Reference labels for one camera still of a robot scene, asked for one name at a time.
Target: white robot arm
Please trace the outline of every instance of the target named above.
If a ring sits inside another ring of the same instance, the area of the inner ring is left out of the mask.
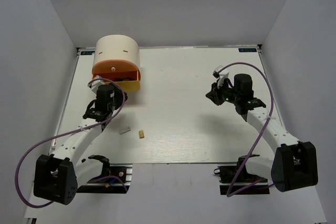
[[[218,73],[221,68],[223,67],[220,66],[214,71],[217,82],[212,84],[212,89],[206,97],[216,105],[233,103],[236,112],[260,132],[269,117],[269,111],[260,99],[254,97],[251,76],[237,74],[232,85],[227,71],[223,75]],[[312,143],[299,141],[273,118],[270,118],[262,136],[274,152],[274,160],[252,155],[242,170],[240,182],[257,175],[271,180],[279,191],[317,184],[316,149]],[[244,156],[238,159],[236,170],[244,159]],[[228,176],[232,175],[231,170],[222,172]]]
[[[41,155],[36,162],[36,197],[67,205],[73,200],[77,188],[92,178],[109,175],[110,163],[106,157],[91,155],[82,160],[80,158],[91,142],[105,129],[109,123],[107,119],[114,110],[122,105],[123,95],[122,91],[111,83],[98,82],[90,88],[96,93],[96,99],[89,103],[78,126],[86,130],[71,135],[56,151],[49,156]],[[101,122],[101,126],[90,127],[97,122]]]

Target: wooden block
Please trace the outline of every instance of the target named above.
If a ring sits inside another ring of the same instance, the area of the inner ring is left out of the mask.
[[[139,131],[139,138],[144,138],[145,137],[145,133],[143,133],[143,131]]]

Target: white floor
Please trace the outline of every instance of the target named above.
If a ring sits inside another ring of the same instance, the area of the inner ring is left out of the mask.
[[[315,223],[325,217],[314,187],[270,195],[219,194],[215,164],[235,162],[251,147],[256,131],[236,114],[232,104],[215,106],[205,98],[218,65],[244,61],[261,68],[257,53],[237,48],[142,49],[142,89],[129,101],[83,157],[100,154],[113,163],[133,163],[126,195],[76,194],[69,206],[52,204],[27,209],[37,223]],[[77,127],[94,94],[86,86],[93,56],[80,56],[60,133]],[[269,106],[264,80],[246,66],[230,69],[248,73],[255,96]],[[120,127],[132,131],[119,135]],[[145,138],[139,139],[143,130]],[[65,139],[58,139],[59,146]],[[272,158],[262,141],[255,153]],[[42,202],[34,196],[31,201]]]

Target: cylindrical container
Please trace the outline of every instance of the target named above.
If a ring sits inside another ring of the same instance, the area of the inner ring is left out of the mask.
[[[93,78],[101,76],[115,81],[124,91],[140,90],[139,46],[125,35],[102,37],[96,44]]]

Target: gray wall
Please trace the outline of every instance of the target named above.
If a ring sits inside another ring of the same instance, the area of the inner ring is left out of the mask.
[[[74,68],[76,49],[50,0],[0,0],[1,223],[21,223],[25,205],[14,188],[14,170],[34,143],[53,135]],[[32,153],[20,173],[28,196]]]
[[[140,46],[263,43],[286,0],[51,0],[77,47],[125,34]]]
[[[286,127],[317,148],[328,223],[336,223],[335,28],[336,0],[287,0],[262,57]]]

